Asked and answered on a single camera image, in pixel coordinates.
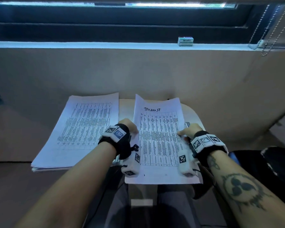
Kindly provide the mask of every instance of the stack of paper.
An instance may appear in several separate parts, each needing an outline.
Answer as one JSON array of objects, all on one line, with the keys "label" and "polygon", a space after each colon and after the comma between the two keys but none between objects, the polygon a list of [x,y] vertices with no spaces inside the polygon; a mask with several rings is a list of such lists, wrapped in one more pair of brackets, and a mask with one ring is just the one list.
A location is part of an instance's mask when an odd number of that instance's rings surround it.
[{"label": "stack of paper", "polygon": [[197,184],[198,176],[186,177],[178,169],[178,152],[188,144],[176,134],[184,128],[184,116],[179,98],[148,103],[135,97],[133,122],[139,134],[131,139],[140,150],[138,176],[126,176],[129,184]]},{"label": "stack of paper", "polygon": [[32,170],[69,169],[98,144],[99,136],[118,123],[118,93],[71,96],[45,146],[32,162]]}]

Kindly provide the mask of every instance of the forearm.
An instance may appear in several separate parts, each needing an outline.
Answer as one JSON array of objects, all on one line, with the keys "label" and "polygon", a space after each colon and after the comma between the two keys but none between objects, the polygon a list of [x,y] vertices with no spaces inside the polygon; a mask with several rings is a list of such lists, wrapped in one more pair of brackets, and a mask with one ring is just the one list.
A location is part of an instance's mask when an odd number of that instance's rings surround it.
[{"label": "forearm", "polygon": [[285,227],[285,204],[223,151],[208,164],[241,227]]},{"label": "forearm", "polygon": [[100,143],[49,189],[16,227],[80,227],[115,156],[111,144]]}]

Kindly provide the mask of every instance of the dark window frame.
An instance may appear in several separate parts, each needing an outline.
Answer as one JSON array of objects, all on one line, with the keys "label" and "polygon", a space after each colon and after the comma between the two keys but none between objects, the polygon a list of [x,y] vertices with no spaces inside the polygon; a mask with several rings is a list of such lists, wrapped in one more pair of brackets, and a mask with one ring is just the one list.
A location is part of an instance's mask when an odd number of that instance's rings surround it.
[{"label": "dark window frame", "polygon": [[[246,44],[265,8],[0,6],[0,41],[176,43],[192,36],[194,43]],[[270,5],[251,43],[259,41],[274,9]]]}]

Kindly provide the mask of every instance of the black tattoo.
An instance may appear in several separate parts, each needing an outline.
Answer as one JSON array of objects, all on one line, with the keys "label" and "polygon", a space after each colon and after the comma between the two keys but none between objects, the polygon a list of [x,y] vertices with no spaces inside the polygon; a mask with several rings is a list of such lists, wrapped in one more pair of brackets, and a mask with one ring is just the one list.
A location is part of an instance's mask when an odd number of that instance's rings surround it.
[{"label": "black tattoo", "polygon": [[214,157],[212,157],[211,155],[209,155],[208,158],[207,158],[207,161],[208,161],[208,165],[209,165],[210,168],[211,168],[211,167],[214,167],[214,168],[216,168],[217,170],[220,170],[220,167],[217,165],[216,160],[215,160]]},{"label": "black tattoo", "polygon": [[266,211],[260,202],[264,196],[272,196],[265,194],[262,186],[256,179],[244,174],[228,174],[222,176],[222,178],[223,188],[226,194],[230,200],[237,204],[240,212],[242,212],[242,205],[251,205]]}]

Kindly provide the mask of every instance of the wrist-mounted device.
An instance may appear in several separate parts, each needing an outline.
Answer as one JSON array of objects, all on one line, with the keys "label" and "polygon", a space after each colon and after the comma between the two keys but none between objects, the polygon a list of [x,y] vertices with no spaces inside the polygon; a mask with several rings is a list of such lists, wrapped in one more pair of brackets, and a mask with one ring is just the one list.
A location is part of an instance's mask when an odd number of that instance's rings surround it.
[{"label": "wrist-mounted device", "polygon": [[137,176],[140,167],[139,146],[130,145],[129,128],[124,124],[116,124],[109,126],[106,131],[100,136],[99,143],[108,142],[116,149],[116,156],[122,161],[122,173],[128,176]]},{"label": "wrist-mounted device", "polygon": [[[190,123],[186,122],[185,126],[189,127]],[[179,170],[187,177],[197,175],[196,170],[199,168],[198,165],[195,164],[195,158],[197,158],[203,166],[209,167],[207,157],[211,152],[222,150],[228,154],[226,145],[218,139],[217,136],[209,134],[204,130],[198,131],[193,139],[189,139],[188,143],[192,152],[181,150],[178,153]]]}]

